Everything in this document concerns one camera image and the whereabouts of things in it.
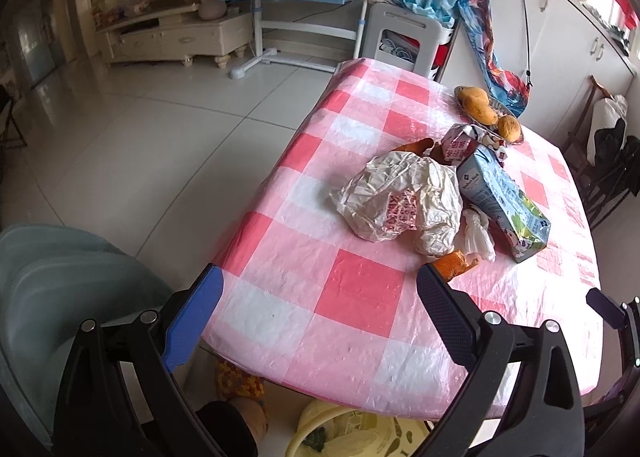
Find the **orange peel piece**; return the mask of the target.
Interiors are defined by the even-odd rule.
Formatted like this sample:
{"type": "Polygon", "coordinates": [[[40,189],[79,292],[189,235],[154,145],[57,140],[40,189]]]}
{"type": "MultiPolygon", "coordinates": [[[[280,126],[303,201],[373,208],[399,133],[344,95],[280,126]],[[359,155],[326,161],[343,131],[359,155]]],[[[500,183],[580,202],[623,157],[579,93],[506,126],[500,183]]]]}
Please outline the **orange peel piece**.
{"type": "Polygon", "coordinates": [[[480,257],[476,253],[465,255],[461,250],[455,250],[432,262],[431,266],[444,281],[452,281],[479,264],[480,257]]]}
{"type": "Polygon", "coordinates": [[[395,152],[410,152],[418,156],[422,156],[425,152],[433,148],[435,142],[432,138],[424,138],[422,140],[401,145],[395,148],[395,152]]]}

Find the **white tissue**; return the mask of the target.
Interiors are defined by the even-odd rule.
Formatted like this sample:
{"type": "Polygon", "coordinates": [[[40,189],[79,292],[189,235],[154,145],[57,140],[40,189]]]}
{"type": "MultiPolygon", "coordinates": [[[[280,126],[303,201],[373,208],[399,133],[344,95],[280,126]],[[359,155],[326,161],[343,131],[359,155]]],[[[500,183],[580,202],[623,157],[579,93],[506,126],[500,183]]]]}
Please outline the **white tissue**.
{"type": "Polygon", "coordinates": [[[495,242],[489,234],[488,215],[474,205],[462,210],[461,229],[457,235],[456,247],[469,260],[496,260],[495,242]]]}

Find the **blue milk carton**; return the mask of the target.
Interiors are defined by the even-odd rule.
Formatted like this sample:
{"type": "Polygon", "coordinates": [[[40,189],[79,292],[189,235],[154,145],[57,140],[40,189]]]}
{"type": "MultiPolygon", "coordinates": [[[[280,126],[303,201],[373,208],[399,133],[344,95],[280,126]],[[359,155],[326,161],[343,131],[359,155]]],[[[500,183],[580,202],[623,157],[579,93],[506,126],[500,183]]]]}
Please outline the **blue milk carton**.
{"type": "Polygon", "coordinates": [[[499,226],[516,262],[547,247],[550,220],[503,170],[488,147],[475,147],[458,165],[457,176],[462,196],[499,226]]]}

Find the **white plastic bag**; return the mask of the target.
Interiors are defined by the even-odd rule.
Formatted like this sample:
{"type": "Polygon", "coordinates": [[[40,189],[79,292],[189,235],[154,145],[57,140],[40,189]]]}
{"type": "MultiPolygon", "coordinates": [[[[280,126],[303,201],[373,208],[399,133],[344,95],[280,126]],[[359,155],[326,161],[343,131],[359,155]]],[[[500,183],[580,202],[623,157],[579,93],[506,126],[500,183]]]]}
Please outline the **white plastic bag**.
{"type": "Polygon", "coordinates": [[[454,251],[463,208],[454,167],[391,151],[372,158],[330,197],[352,232],[370,243],[413,232],[414,249],[427,258],[454,251]]]}

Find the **small red white carton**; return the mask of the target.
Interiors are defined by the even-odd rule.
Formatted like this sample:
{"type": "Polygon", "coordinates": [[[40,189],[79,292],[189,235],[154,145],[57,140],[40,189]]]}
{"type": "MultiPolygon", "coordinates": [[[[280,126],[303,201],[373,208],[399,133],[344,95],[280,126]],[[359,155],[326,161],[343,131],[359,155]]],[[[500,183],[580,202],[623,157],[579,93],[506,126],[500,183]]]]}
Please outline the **small red white carton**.
{"type": "Polygon", "coordinates": [[[442,159],[448,165],[459,165],[470,156],[478,145],[478,135],[474,126],[452,125],[440,141],[442,159]]]}

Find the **red snack wrapper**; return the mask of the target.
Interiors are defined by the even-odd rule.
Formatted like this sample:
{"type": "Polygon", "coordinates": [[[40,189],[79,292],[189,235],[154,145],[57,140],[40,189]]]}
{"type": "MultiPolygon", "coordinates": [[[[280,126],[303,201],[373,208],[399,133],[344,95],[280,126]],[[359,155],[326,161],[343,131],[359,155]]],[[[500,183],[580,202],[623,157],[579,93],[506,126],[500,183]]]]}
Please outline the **red snack wrapper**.
{"type": "Polygon", "coordinates": [[[463,133],[478,144],[489,148],[501,165],[506,161],[506,140],[499,134],[479,125],[465,125],[463,133]]]}

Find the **colourful knitted slipper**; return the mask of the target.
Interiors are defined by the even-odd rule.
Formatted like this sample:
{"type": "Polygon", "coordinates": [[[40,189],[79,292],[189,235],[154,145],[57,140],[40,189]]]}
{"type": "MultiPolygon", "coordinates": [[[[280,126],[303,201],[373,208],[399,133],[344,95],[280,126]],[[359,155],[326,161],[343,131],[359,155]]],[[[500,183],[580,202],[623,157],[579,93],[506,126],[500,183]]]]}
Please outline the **colourful knitted slipper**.
{"type": "Polygon", "coordinates": [[[251,399],[262,403],[265,384],[262,378],[251,375],[226,359],[216,361],[216,391],[221,399],[251,399]]]}

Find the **pink checkered tablecloth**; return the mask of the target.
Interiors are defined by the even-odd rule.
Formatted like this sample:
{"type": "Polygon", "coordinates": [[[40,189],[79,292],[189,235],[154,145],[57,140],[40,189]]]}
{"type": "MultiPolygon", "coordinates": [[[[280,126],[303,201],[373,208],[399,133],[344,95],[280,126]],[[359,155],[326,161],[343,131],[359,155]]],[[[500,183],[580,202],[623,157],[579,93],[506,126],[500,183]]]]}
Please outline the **pink checkered tablecloth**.
{"type": "MultiPolygon", "coordinates": [[[[204,329],[217,354],[318,399],[383,415],[436,419],[462,385],[416,293],[409,237],[358,238],[330,194],[373,157],[461,120],[441,84],[359,58],[341,65],[215,261],[224,295],[204,329]]],[[[586,302],[600,283],[584,208],[558,147],[532,130],[506,172],[551,222],[544,251],[457,277],[482,310],[537,326],[557,321],[582,392],[598,383],[603,324],[586,302]]]]}

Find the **black folded chair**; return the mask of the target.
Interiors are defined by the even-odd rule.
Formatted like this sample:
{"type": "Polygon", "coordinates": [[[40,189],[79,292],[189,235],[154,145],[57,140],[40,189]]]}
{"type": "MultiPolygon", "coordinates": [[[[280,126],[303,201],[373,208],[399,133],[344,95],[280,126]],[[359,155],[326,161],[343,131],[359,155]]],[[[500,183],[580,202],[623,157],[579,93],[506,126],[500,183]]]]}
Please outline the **black folded chair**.
{"type": "Polygon", "coordinates": [[[579,191],[591,231],[597,229],[629,197],[639,195],[639,139],[628,136],[626,121],[594,132],[596,163],[588,184],[579,191]]]}

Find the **wooden folding stool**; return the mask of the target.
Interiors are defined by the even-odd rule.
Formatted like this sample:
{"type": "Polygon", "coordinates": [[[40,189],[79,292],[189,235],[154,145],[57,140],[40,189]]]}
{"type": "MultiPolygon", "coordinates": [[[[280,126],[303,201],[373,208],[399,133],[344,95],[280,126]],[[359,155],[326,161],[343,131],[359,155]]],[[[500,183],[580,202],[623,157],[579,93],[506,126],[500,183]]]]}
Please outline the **wooden folding stool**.
{"type": "Polygon", "coordinates": [[[561,152],[568,168],[576,177],[587,170],[589,166],[586,151],[593,105],[600,100],[611,99],[613,96],[593,75],[587,77],[587,87],[588,92],[584,105],[582,105],[582,110],[577,117],[577,121],[567,132],[566,139],[561,147],[561,152]]]}

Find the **yellow mango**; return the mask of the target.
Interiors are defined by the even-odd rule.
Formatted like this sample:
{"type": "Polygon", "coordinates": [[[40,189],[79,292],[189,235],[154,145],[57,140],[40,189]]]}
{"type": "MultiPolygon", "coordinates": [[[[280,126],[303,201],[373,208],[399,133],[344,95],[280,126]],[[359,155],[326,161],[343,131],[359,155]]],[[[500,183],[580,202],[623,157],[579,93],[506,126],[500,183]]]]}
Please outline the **yellow mango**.
{"type": "Polygon", "coordinates": [[[498,133],[508,143],[518,143],[522,138],[521,125],[512,115],[503,115],[498,119],[498,133]]]}
{"type": "Polygon", "coordinates": [[[460,87],[458,99],[471,118],[483,126],[494,126],[498,124],[498,114],[490,106],[487,93],[478,87],[460,87]]]}

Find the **dark wicker fruit basket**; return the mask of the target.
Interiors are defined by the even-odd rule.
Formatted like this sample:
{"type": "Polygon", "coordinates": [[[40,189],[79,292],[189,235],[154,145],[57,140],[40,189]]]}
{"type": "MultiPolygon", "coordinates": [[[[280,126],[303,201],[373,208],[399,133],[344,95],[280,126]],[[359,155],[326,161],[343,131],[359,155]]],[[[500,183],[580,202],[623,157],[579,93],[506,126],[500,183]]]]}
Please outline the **dark wicker fruit basket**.
{"type": "Polygon", "coordinates": [[[524,141],[520,121],[498,100],[479,87],[457,86],[454,97],[459,106],[477,125],[509,144],[524,141]]]}

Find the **left yellow mango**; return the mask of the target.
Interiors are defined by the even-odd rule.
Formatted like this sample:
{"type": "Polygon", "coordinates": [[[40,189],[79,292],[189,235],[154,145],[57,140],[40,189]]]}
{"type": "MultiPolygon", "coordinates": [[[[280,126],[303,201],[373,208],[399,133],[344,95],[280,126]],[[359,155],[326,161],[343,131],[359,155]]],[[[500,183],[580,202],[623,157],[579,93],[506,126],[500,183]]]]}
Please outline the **left yellow mango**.
{"type": "Polygon", "coordinates": [[[460,87],[458,99],[471,118],[483,126],[494,126],[498,124],[498,114],[490,106],[487,93],[478,87],[460,87]]]}

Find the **light blue crumpled cloth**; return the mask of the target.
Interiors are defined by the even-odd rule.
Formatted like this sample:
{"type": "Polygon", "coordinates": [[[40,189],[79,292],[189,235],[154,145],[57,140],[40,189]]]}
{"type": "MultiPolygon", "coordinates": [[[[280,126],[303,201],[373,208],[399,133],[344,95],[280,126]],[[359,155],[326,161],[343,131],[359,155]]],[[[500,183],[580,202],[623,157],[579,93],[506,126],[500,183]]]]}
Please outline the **light blue crumpled cloth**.
{"type": "Polygon", "coordinates": [[[392,0],[396,6],[432,20],[443,28],[452,29],[457,21],[458,0],[392,0]]]}

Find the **white wall cabinet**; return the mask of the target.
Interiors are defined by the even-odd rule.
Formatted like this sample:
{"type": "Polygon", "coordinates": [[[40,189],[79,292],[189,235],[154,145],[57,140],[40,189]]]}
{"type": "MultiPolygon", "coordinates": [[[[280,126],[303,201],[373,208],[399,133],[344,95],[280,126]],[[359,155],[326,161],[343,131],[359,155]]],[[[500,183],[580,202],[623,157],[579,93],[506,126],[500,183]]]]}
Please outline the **white wall cabinet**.
{"type": "Polygon", "coordinates": [[[636,72],[578,0],[489,0],[499,64],[533,87],[521,123],[554,144],[577,124],[593,76],[626,94],[636,72]]]}

